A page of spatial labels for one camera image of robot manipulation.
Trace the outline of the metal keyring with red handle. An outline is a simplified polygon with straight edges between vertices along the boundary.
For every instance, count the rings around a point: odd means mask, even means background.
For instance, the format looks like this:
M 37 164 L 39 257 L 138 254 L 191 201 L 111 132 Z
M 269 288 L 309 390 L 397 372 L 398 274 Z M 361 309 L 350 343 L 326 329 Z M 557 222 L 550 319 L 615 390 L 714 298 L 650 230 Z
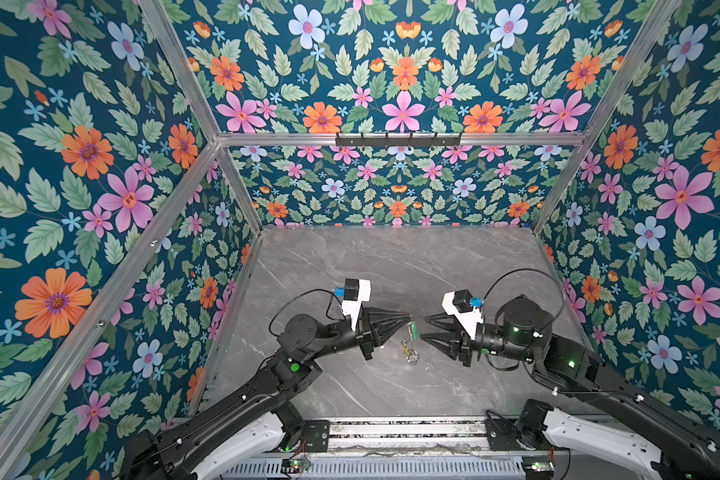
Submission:
M 404 337 L 402 340 L 407 340 L 407 341 L 408 341 L 409 349 L 416 350 L 416 349 L 414 348 L 414 340 L 415 340 L 415 339 L 413 339 L 413 338 L 412 338 L 412 335 L 411 335 L 411 324 L 413 324 L 413 323 L 416 324 L 415 319 L 414 319 L 413 317 L 410 317 L 410 318 L 408 319 L 407 323 L 406 323 L 407 333 L 405 334 L 405 337 Z

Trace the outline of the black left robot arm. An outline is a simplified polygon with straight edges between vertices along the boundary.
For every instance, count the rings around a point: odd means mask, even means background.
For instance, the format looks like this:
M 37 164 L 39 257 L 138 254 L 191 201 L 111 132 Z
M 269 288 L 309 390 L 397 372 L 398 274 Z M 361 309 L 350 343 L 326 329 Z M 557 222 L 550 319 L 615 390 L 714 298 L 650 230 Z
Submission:
M 361 308 L 357 321 L 292 317 L 277 351 L 237 390 L 169 430 L 137 434 L 125 449 L 121 478 L 213 479 L 261 453 L 297 447 L 305 421 L 291 401 L 321 375 L 318 358 L 358 349 L 371 359 L 410 320 L 373 307 Z

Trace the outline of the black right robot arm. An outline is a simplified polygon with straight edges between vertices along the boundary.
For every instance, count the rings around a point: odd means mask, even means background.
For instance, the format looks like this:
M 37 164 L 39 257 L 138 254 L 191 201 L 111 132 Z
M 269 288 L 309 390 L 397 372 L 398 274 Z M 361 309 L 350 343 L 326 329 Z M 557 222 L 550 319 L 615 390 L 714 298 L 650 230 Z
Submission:
M 422 340 L 464 366 L 481 356 L 523 366 L 555 395 L 590 405 L 624 425 L 613 429 L 529 399 L 515 421 L 488 428 L 489 440 L 522 447 L 578 450 L 629 469 L 645 479 L 720 479 L 720 431 L 672 410 L 631 385 L 599 355 L 552 331 L 554 316 L 524 295 L 484 320 L 480 301 L 466 290 L 450 292 Z

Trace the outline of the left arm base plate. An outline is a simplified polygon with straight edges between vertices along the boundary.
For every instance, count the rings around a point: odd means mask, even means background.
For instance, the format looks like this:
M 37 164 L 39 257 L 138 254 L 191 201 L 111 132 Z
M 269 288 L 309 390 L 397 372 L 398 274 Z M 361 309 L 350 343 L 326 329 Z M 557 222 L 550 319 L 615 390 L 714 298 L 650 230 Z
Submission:
M 331 422 L 329 420 L 307 420 L 301 430 L 301 435 L 296 443 L 289 449 L 294 455 L 296 453 L 324 453 L 328 451 L 331 433 Z

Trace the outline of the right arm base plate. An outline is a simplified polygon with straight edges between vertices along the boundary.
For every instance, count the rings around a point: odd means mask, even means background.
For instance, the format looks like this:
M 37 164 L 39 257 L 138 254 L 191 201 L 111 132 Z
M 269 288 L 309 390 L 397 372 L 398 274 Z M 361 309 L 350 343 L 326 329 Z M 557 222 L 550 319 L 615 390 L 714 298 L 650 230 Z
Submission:
M 540 441 L 520 420 L 509 420 L 490 409 L 485 411 L 486 437 L 492 450 L 537 450 Z

